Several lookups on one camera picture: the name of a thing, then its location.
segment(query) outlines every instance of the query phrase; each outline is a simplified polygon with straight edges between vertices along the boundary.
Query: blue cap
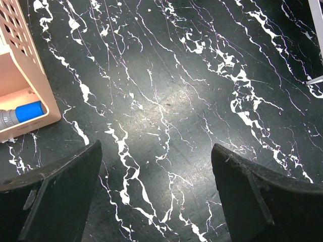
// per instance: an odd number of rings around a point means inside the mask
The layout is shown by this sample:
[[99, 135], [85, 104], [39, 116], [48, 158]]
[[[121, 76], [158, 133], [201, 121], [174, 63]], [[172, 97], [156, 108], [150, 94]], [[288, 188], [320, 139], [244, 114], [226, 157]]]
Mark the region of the blue cap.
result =
[[42, 115], [44, 115], [44, 111], [41, 108], [41, 101], [32, 102], [16, 108], [16, 116], [21, 123]]

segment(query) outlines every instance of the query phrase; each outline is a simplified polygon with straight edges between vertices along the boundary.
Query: cylindrical object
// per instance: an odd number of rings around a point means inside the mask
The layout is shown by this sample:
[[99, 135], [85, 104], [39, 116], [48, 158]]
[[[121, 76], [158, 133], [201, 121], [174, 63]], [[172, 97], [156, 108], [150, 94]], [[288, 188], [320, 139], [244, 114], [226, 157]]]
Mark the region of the cylindrical object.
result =
[[16, 108], [16, 110], [0, 110], [0, 130], [44, 115], [41, 101], [32, 102]]

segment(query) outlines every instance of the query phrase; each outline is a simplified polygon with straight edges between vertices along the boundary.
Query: perforated basket side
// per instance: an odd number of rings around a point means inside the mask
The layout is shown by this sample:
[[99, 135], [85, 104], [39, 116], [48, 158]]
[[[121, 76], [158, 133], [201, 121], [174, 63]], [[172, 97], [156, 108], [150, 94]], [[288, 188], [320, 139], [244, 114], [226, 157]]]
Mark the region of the perforated basket side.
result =
[[18, 48], [45, 74], [17, 0], [0, 0], [0, 29], [0, 45]]

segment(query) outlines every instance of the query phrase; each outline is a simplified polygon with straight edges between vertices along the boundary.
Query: marble tabletop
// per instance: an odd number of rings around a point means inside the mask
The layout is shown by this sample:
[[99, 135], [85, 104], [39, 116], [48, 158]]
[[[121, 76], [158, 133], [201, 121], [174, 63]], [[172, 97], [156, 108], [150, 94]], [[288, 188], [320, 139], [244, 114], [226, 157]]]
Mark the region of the marble tabletop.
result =
[[0, 144], [1, 180], [100, 139], [84, 241], [230, 241], [214, 143], [323, 182], [307, 1], [19, 2], [63, 117]]

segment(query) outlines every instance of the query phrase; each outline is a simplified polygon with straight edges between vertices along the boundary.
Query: white vein pattern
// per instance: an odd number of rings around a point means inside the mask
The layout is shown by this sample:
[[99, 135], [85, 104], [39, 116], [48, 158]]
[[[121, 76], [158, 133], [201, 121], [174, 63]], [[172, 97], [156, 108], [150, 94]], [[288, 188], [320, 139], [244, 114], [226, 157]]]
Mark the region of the white vein pattern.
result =
[[[193, 241], [212, 241], [212, 237], [218, 236], [225, 227], [224, 221], [214, 223], [217, 220], [213, 213], [222, 206], [217, 195], [205, 195], [203, 203], [197, 205], [198, 209], [206, 211], [200, 214], [202, 223], [197, 222], [187, 209], [187, 201], [191, 196], [195, 197], [201, 178], [195, 173], [175, 172], [175, 159], [179, 154], [174, 148], [174, 141], [178, 142], [180, 149], [190, 154], [187, 162], [195, 171], [206, 169], [212, 175], [209, 163], [202, 168], [197, 167], [194, 159], [198, 158], [195, 154], [200, 149], [210, 154], [210, 149], [217, 142], [254, 161], [257, 161], [259, 151], [266, 151], [285, 174], [294, 177], [295, 169], [298, 169], [304, 180], [312, 183], [315, 179], [308, 174], [308, 167], [299, 154], [294, 126], [277, 127], [266, 121], [268, 115], [280, 119], [288, 112], [304, 118], [307, 109], [294, 100], [295, 92], [306, 102], [323, 98], [319, 85], [309, 86], [306, 91], [298, 87], [300, 82], [311, 79], [308, 57], [290, 51], [293, 40], [266, 15], [257, 1], [218, 0], [217, 3], [222, 16], [230, 19], [232, 27], [237, 28], [244, 40], [258, 51], [261, 64], [272, 73], [270, 84], [267, 80], [253, 79], [250, 73], [252, 63], [249, 63], [252, 54], [228, 37], [228, 32], [219, 31], [220, 17], [197, 1], [187, 1], [186, 6], [180, 7], [169, 0], [153, 0], [148, 5], [144, 0], [89, 0], [82, 7], [70, 0], [33, 1], [34, 12], [30, 14], [39, 16], [41, 37], [51, 55], [72, 76], [72, 85], [77, 86], [79, 99], [82, 100], [82, 103], [70, 103], [69, 97], [56, 95], [58, 103], [65, 107], [63, 121], [85, 145], [95, 137], [109, 140], [106, 145], [117, 151], [118, 167], [123, 172], [122, 177], [118, 178], [119, 186], [110, 183], [114, 169], [106, 159], [105, 174], [100, 176], [100, 182], [109, 197], [108, 202], [114, 210], [120, 233], [128, 241], [141, 241], [138, 239], [140, 230], [136, 227], [136, 223], [140, 222], [131, 221], [123, 213], [125, 209], [140, 216], [142, 223], [152, 227], [165, 241], [181, 241], [186, 228], [189, 228]], [[52, 11], [53, 5], [61, 10], [60, 14]], [[190, 11], [191, 19], [183, 14], [184, 10]], [[281, 11], [286, 21], [293, 23], [296, 31], [300, 31], [316, 46], [313, 40], [315, 32], [294, 16], [285, 0], [282, 0]], [[160, 19], [163, 22], [154, 26], [148, 17], [153, 15], [162, 16]], [[53, 34], [52, 25], [56, 21], [68, 29], [64, 34], [62, 31], [61, 36]], [[257, 26], [261, 38], [255, 36], [246, 23]], [[161, 29], [166, 29], [163, 34], [167, 37], [160, 37]], [[88, 76], [78, 67], [77, 60], [65, 52], [65, 46], [61, 46], [57, 38], [66, 38], [69, 46], [82, 50], [82, 57], [78, 61], [86, 63], [89, 70], [96, 73], [94, 79], [88, 80]], [[199, 68], [207, 74], [197, 75], [187, 67], [183, 57], [186, 55], [199, 63]], [[146, 65], [134, 65], [136, 58], [145, 58]], [[289, 73], [288, 78], [282, 75], [282, 68]], [[141, 70], [140, 76], [134, 69]], [[219, 85], [213, 89], [214, 81], [218, 80], [226, 88]], [[101, 82], [102, 89], [97, 90], [92, 82]], [[164, 89], [161, 82], [163, 85], [172, 85], [172, 90]], [[285, 103], [276, 102], [270, 95], [265, 95], [260, 87], [268, 92], [275, 90], [284, 97]], [[223, 97], [224, 92], [225, 100], [214, 100], [208, 95], [213, 93]], [[89, 112], [94, 113], [93, 122], [104, 124], [103, 128], [101, 125], [101, 129], [91, 134], [81, 116], [77, 120], [69, 119], [69, 114], [80, 105], [85, 105]], [[197, 120], [196, 132], [205, 140], [202, 144], [197, 135], [191, 135], [190, 128], [187, 128], [192, 119]], [[246, 145], [237, 138], [239, 135], [236, 135], [231, 119], [237, 120], [244, 135], [253, 140], [252, 143]], [[304, 120], [298, 124], [307, 134], [307, 142], [322, 156], [321, 131], [313, 123]], [[279, 139], [275, 131], [286, 134], [288, 142]], [[37, 166], [42, 166], [37, 142], [43, 137], [38, 137], [37, 132], [26, 134], [19, 138], [20, 151], [7, 142], [11, 156], [9, 163], [16, 166], [18, 174], [32, 169], [20, 156], [27, 136], [34, 141]], [[153, 149], [156, 151], [154, 158], [147, 160], [138, 156], [140, 146], [133, 139], [139, 143], [146, 139], [150, 143], [148, 146], [154, 143], [158, 147]], [[163, 180], [165, 188], [157, 191], [164, 196], [162, 210], [157, 205], [158, 199], [148, 188], [149, 181], [145, 176], [146, 170], [154, 165], [154, 169], [159, 169], [159, 176], [166, 177]], [[213, 180], [209, 181], [208, 185], [214, 186], [213, 183]], [[134, 190], [140, 204], [132, 198]]]

